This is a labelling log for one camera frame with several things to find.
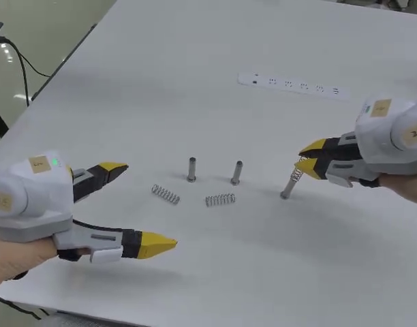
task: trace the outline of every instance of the yellow fingertip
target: yellow fingertip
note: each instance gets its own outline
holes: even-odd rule
[[[310,151],[310,150],[320,150],[324,147],[325,141],[327,139],[326,138],[322,138],[321,140],[317,140],[313,143],[311,143],[309,146],[305,147],[303,150],[301,150],[299,152],[299,155],[301,155],[301,153]]]
[[[175,248],[177,243],[176,240],[160,234],[143,232],[138,259],[151,258],[154,255],[171,250]]]
[[[98,164],[105,170],[111,172],[112,170],[120,167],[127,167],[128,165],[126,163],[117,163],[117,162],[101,162]]]
[[[314,179],[321,179],[318,176],[318,174],[316,174],[315,171],[314,171],[314,168],[315,168],[315,165],[316,165],[317,161],[318,161],[318,159],[316,159],[316,158],[298,161],[295,164],[295,167],[297,169],[299,169],[301,172],[303,172],[304,174],[307,174],[310,177],[313,177]]]

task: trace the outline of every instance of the finger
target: finger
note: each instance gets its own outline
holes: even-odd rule
[[[77,254],[78,255],[87,255],[87,254],[91,254],[91,250],[87,247],[84,247],[82,249],[77,249]]]

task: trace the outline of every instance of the black strap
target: black strap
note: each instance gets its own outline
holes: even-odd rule
[[[81,255],[77,253],[76,249],[68,249],[68,250],[57,250],[57,255],[62,260],[77,262]]]
[[[375,187],[380,187],[380,186],[381,186],[381,185],[380,185],[380,179],[379,179],[379,178],[374,179],[373,181],[366,181],[365,179],[359,179],[359,180],[358,180],[358,182],[359,182],[362,186],[365,186],[365,187],[372,187],[372,188],[375,188]]]

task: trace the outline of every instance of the power strip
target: power strip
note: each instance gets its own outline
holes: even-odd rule
[[[240,73],[237,81],[249,87],[264,87],[279,91],[317,95],[335,100],[349,100],[350,92],[341,87],[328,87],[322,84],[309,84],[297,78],[265,76],[257,73]]]

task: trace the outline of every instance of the label sticker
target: label sticker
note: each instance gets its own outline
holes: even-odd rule
[[[45,155],[40,157],[29,158],[31,169],[34,174],[39,174],[40,172],[47,172],[51,170],[50,163]]]
[[[407,128],[403,133],[404,143],[408,146],[417,143],[417,124]]]
[[[0,210],[11,211],[12,209],[12,197],[10,194],[0,193]]]
[[[391,103],[392,103],[391,99],[376,101],[375,104],[373,105],[371,117],[387,116]]]

